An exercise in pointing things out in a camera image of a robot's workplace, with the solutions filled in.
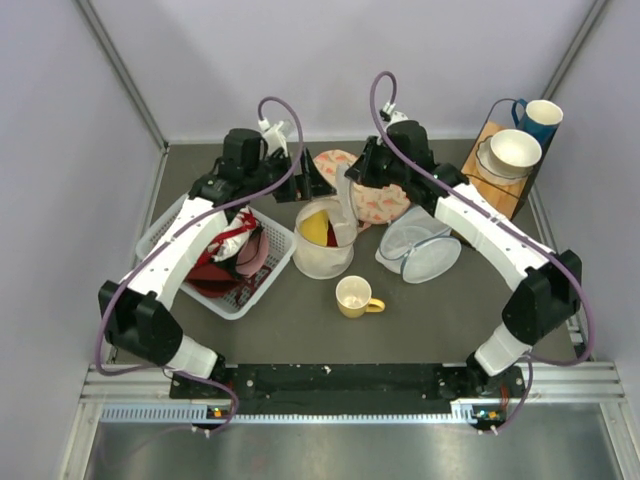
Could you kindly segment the white red garment in basket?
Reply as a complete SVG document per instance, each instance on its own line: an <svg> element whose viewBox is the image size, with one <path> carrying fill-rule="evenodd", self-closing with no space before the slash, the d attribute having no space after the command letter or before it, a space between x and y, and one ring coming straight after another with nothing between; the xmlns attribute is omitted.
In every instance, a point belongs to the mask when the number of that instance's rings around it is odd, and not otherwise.
<svg viewBox="0 0 640 480"><path fill-rule="evenodd" d="M231 223L206 247L214 262L237 255L257 228L257 220L249 207L242 208Z"/></svg>

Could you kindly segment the pink tulip print laundry bag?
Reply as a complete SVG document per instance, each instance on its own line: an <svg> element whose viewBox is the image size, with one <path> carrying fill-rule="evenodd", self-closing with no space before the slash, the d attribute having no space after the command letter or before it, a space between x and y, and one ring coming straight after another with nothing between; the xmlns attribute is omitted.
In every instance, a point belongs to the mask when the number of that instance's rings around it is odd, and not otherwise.
<svg viewBox="0 0 640 480"><path fill-rule="evenodd" d="M323 179L334 189L339 165L351 167L358 156L340 149L324 151L313 158L313 163ZM363 224L382 225L404 214L410 207L405 192L397 185L381 189L354 184L351 189L352 205L357 219Z"/></svg>

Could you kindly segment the dark red bra in bag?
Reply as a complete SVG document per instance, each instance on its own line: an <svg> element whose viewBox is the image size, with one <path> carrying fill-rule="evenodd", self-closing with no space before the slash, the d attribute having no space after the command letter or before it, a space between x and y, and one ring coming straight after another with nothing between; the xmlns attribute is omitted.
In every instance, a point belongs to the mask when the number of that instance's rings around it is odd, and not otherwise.
<svg viewBox="0 0 640 480"><path fill-rule="evenodd" d="M331 223L328 224L327 234L326 234L326 246L328 248L339 248L340 242L337 239L335 230Z"/></svg>

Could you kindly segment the yellow bra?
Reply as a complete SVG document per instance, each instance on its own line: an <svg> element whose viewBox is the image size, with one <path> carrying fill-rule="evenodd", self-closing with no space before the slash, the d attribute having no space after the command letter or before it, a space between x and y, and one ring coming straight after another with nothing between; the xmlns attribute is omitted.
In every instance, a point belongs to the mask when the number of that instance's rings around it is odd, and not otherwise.
<svg viewBox="0 0 640 480"><path fill-rule="evenodd" d="M308 242L326 247L328 224L329 215L326 210L321 210L302 220L298 230Z"/></svg>

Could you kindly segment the white ceramic bowl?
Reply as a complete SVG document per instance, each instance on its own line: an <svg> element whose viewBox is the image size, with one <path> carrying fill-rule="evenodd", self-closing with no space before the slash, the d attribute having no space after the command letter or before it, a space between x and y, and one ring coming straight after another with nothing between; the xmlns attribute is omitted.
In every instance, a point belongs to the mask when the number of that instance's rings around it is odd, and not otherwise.
<svg viewBox="0 0 640 480"><path fill-rule="evenodd" d="M501 130L489 141L489 165L501 176L523 175L541 158L538 141L521 130Z"/></svg>

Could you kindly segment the beige cylindrical mesh laundry bag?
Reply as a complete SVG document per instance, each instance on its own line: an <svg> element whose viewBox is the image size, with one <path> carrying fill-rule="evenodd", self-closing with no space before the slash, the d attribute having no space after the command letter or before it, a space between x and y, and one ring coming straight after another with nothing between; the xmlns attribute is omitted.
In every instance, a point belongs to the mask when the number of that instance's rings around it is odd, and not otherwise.
<svg viewBox="0 0 640 480"><path fill-rule="evenodd" d="M311 201L295 220L293 261L301 273L315 280L340 276L353 260L358 219L347 170L345 164L337 168L336 197Z"/></svg>

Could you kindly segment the white scalloped plate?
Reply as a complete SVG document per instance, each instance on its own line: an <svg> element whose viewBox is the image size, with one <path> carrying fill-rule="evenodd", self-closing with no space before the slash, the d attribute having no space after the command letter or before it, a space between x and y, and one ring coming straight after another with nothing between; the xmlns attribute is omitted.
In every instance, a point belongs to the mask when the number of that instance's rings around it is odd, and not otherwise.
<svg viewBox="0 0 640 480"><path fill-rule="evenodd" d="M524 181L530 174L530 169L519 170L514 173L503 171L494 161L491 159L490 140L482 140L477 147L476 168L481 177L487 180L489 183L498 186L514 185L520 181Z"/></svg>

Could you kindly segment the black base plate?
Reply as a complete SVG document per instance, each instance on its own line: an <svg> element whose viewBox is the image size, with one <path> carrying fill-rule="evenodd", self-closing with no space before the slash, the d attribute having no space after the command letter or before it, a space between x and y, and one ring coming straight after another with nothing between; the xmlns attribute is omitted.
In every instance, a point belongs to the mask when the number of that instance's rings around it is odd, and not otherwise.
<svg viewBox="0 0 640 480"><path fill-rule="evenodd" d="M462 365L240 364L222 383L240 400L245 415L365 415L446 413L458 399L491 404L524 392L522 370L494 379Z"/></svg>

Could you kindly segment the blue mug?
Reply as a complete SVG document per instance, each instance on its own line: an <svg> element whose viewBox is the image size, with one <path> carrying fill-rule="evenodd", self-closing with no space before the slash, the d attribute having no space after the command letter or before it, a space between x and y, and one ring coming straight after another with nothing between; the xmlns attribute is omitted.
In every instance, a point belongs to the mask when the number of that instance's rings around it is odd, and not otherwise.
<svg viewBox="0 0 640 480"><path fill-rule="evenodd" d="M549 100L515 100L511 116L516 129L534 137L546 149L564 119L563 110Z"/></svg>

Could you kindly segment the dark red bra in basket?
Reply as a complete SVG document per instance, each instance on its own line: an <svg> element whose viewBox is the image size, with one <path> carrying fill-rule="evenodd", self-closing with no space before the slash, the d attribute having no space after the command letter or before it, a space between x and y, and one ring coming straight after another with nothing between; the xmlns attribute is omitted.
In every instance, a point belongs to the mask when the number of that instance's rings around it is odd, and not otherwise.
<svg viewBox="0 0 640 480"><path fill-rule="evenodd" d="M209 254L203 252L187 274L186 282L204 297L220 298L240 284L236 262L237 256L214 262Z"/></svg>

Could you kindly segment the yellow mug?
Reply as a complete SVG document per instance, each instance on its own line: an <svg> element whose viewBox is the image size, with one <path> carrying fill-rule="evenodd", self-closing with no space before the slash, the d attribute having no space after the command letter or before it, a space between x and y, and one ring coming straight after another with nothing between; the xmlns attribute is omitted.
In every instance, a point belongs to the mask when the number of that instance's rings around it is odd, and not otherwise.
<svg viewBox="0 0 640 480"><path fill-rule="evenodd" d="M372 288L367 280L360 276L342 278L335 289L339 311L349 319L355 319L367 313L382 313L386 305L372 296Z"/></svg>

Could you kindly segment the pink bra in basket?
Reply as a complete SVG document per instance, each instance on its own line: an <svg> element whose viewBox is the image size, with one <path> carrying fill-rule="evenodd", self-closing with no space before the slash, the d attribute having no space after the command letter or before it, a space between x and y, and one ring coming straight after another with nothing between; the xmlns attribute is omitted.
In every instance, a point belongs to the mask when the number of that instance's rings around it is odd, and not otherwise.
<svg viewBox="0 0 640 480"><path fill-rule="evenodd" d="M259 226L237 256L236 271L243 277L252 277L265 264L269 253L269 240L265 229Z"/></svg>

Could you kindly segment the white plastic basket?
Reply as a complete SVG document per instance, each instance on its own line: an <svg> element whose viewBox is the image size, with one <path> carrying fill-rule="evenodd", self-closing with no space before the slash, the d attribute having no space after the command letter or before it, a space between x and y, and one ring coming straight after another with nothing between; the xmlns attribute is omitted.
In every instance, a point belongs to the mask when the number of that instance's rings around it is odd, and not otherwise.
<svg viewBox="0 0 640 480"><path fill-rule="evenodd" d="M295 252L294 233L258 210L253 215L261 227L261 237L250 241L239 265L247 268L261 259L251 276L232 278L219 267L206 269L198 279L186 279L180 290L225 320L244 316L269 289Z"/></svg>

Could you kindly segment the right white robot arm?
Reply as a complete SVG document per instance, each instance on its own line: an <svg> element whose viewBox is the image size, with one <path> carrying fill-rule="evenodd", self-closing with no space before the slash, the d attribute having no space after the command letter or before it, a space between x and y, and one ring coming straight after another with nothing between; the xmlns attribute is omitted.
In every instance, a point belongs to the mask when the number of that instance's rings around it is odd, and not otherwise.
<svg viewBox="0 0 640 480"><path fill-rule="evenodd" d="M492 394L503 383L503 371L580 309L580 258L530 239L458 168L435 162L417 121L402 120L368 137L346 176L370 188L399 186L412 204L461 235L511 289L501 324L467 360L474 393Z"/></svg>

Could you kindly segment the white blue-trimmed mesh laundry bag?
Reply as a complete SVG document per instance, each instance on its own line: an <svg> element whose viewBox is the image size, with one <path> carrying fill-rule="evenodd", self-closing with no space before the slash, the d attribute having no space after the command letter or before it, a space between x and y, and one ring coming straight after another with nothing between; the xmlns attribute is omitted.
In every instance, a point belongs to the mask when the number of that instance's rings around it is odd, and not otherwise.
<svg viewBox="0 0 640 480"><path fill-rule="evenodd" d="M420 284L447 272L461 250L450 227L414 206L389 225L375 259L405 283Z"/></svg>

